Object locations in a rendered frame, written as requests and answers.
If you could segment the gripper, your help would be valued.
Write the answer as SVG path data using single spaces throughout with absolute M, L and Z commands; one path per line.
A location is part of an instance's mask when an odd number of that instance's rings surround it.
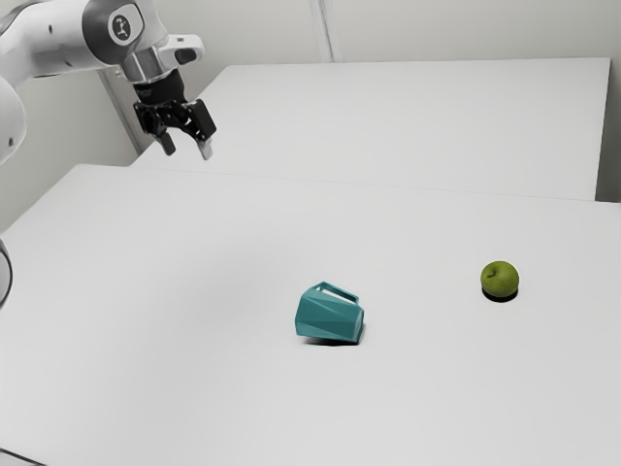
M 168 133 L 169 127 L 187 131 L 204 160 L 212 157 L 212 136 L 216 126 L 205 103 L 201 99 L 186 99 L 185 85 L 178 70 L 152 83 L 137 83 L 134 90 L 138 100 L 133 107 L 143 131 L 153 136 L 166 155 L 176 151 L 176 145 Z

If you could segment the teal faceted mug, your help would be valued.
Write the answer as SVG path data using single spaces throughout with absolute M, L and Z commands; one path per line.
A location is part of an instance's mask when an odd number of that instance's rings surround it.
M 296 334 L 301 337 L 357 344 L 364 318 L 357 296 L 321 282 L 302 294 L 294 324 Z

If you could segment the green apple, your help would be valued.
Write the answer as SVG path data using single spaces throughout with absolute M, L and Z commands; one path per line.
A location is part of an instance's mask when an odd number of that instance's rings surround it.
M 496 298 L 507 298 L 519 288 L 519 273 L 506 261 L 493 261 L 485 265 L 480 274 L 483 291 Z

